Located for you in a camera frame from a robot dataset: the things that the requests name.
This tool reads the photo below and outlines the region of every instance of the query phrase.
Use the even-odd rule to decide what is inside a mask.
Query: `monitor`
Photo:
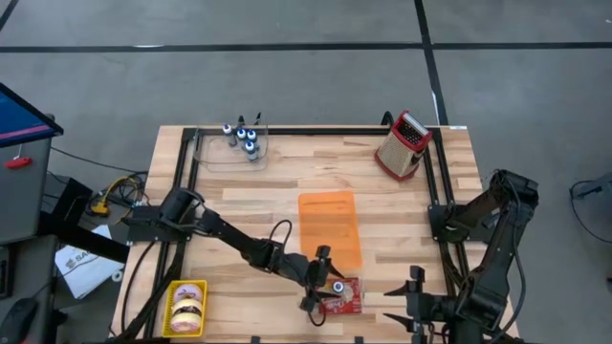
[[[42,140],[64,133],[52,119],[0,83],[0,147]]]

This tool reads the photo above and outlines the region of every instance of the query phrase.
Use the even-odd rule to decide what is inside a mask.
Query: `yellow tray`
[[[174,291],[183,284],[194,284],[202,290],[202,322],[200,323],[200,330],[194,333],[175,333],[170,328],[170,319],[172,318],[172,306],[174,306]],[[165,300],[165,312],[164,312],[164,329],[162,330],[162,337],[164,338],[193,338],[200,337],[204,332],[204,316],[207,308],[207,281],[206,280],[181,280],[172,281],[168,287],[168,298]]]

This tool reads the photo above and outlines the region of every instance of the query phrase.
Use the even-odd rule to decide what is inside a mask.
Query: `box grater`
[[[419,160],[425,152],[431,134],[404,110],[374,153],[374,159],[384,172],[394,179],[403,181],[412,178],[419,168]]]

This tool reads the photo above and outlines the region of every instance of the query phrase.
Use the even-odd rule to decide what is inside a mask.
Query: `red box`
[[[339,298],[323,299],[323,303],[318,306],[318,311],[323,313],[323,308],[327,314],[357,314],[361,313],[361,286],[360,279],[345,278],[345,279],[329,279],[325,286],[319,288],[320,291],[336,293],[332,290],[334,282],[342,282],[344,290],[338,293]]]

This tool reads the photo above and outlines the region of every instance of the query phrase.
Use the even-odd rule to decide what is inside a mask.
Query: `orange cutting board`
[[[353,192],[301,194],[299,238],[302,253],[315,258],[317,247],[332,248],[332,263],[343,274],[361,269],[360,234]]]

